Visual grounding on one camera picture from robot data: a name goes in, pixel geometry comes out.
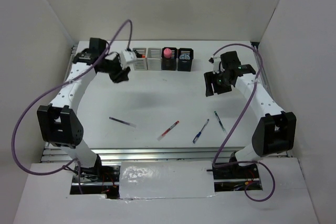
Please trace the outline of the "blue glue bottle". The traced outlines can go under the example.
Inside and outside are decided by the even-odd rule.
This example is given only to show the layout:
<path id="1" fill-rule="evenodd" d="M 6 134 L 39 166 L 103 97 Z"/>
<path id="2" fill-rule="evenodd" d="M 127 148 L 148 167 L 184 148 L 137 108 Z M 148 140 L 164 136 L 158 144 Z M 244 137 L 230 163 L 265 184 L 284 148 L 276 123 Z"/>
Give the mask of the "blue glue bottle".
<path id="1" fill-rule="evenodd" d="M 190 55 L 189 54 L 181 54 L 179 56 L 179 60 L 190 60 Z"/>

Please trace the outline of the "pink cap glue bottle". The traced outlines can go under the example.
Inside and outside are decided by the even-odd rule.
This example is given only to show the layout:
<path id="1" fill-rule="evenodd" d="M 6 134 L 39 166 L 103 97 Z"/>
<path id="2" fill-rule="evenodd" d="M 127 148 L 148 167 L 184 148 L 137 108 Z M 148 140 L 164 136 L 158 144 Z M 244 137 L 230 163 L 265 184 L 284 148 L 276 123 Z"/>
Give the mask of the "pink cap glue bottle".
<path id="1" fill-rule="evenodd" d="M 165 48 L 163 50 L 163 57 L 164 58 L 170 59 L 170 58 L 172 58 L 172 56 L 173 56 L 173 51 L 170 48 Z"/>

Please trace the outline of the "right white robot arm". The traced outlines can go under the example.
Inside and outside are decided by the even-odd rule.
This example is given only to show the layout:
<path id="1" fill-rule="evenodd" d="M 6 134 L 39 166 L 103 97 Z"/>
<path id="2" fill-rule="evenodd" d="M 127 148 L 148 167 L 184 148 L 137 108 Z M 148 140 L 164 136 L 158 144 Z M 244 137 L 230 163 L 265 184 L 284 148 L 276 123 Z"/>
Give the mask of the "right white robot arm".
<path id="1" fill-rule="evenodd" d="M 204 74 L 206 96 L 236 88 L 247 100 L 244 108 L 251 108 L 258 119 L 250 144 L 230 157 L 229 172 L 240 178 L 247 172 L 247 166 L 293 148 L 297 118 L 272 99 L 259 83 L 257 71 L 250 64 L 242 64 L 236 51 L 212 56 L 209 61 L 213 71 Z"/>

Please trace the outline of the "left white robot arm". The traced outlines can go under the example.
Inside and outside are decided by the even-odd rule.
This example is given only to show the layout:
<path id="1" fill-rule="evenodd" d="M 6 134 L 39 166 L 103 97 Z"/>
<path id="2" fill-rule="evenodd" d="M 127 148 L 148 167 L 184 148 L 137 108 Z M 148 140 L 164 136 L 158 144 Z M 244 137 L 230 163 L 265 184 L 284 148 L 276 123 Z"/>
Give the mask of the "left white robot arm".
<path id="1" fill-rule="evenodd" d="M 110 52 L 106 40 L 91 38 L 89 47 L 75 55 L 66 85 L 49 105 L 37 110 L 43 140 L 76 159 L 80 163 L 78 173 L 93 182 L 103 177 L 104 169 L 100 156 L 83 139 L 84 129 L 77 117 L 79 103 L 97 73 L 108 74 L 113 83 L 128 81 L 130 65 L 136 58 L 130 48 Z"/>

